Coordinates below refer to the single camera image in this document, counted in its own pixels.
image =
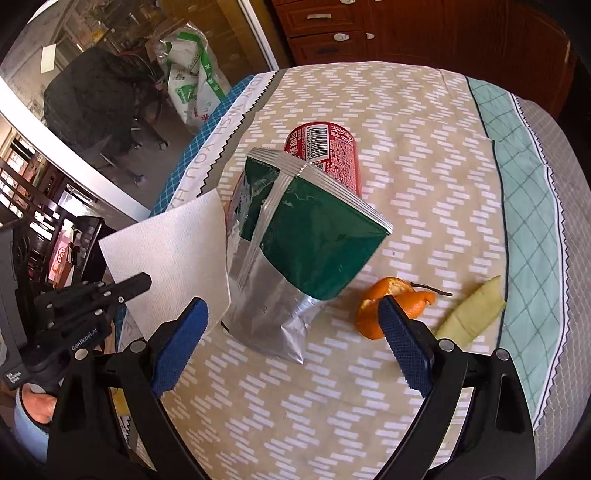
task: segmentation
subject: stem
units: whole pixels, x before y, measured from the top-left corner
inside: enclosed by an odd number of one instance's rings
[[[410,282],[410,284],[413,287],[426,288],[427,290],[434,291],[435,293],[438,293],[439,295],[445,295],[446,297],[453,297],[453,293],[449,293],[449,292],[446,292],[446,291],[441,291],[441,290],[438,290],[436,288],[430,287],[429,285],[422,285],[420,283],[413,283],[413,282]]]

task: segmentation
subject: hand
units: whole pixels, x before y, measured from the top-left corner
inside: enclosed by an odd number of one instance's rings
[[[51,422],[57,398],[46,393],[33,393],[31,387],[25,384],[21,388],[21,399],[22,406],[33,420],[42,424]]]

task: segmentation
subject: blue patterned cloth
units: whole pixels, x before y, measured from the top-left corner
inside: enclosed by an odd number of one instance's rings
[[[203,144],[207,141],[209,136],[212,134],[213,130],[216,128],[219,121],[222,119],[226,112],[230,110],[230,107],[236,101],[236,99],[240,96],[240,94],[244,91],[244,89],[248,86],[251,80],[254,78],[254,75],[249,75],[248,77],[244,78],[240,82],[238,82],[232,90],[228,93],[226,98],[222,100],[222,102],[217,106],[215,111],[212,113],[211,117],[207,119],[203,128],[193,138],[189,146],[185,149],[183,156],[181,157],[180,161],[177,164],[177,167],[174,171],[170,174],[166,185],[162,192],[160,193],[160,197],[158,197],[158,201],[156,205],[152,208],[152,212],[150,216],[158,215],[166,210],[170,200],[172,200],[174,192],[178,188],[178,184],[181,182],[183,178],[184,172],[189,166],[189,164],[195,158],[195,155],[199,151],[199,149],[203,146]]]

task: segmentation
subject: beige patterned tablecloth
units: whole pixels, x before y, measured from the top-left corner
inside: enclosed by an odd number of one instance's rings
[[[463,76],[380,62],[288,70],[225,166],[223,199],[250,148],[282,148],[293,128],[318,120],[353,134],[363,199],[394,233],[315,320],[305,365],[250,351],[221,327],[201,340],[163,404],[213,479],[372,479],[423,399],[386,341],[355,330],[361,292],[388,275],[451,291],[420,318],[436,326],[478,284],[505,275],[499,177]],[[471,350],[489,353],[497,335],[495,324]],[[436,463],[459,435],[462,397]]]

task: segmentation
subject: snack bag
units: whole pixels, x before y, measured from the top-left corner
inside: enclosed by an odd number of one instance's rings
[[[226,212],[230,334],[304,361],[306,330],[392,225],[345,186],[283,151],[253,148]]]

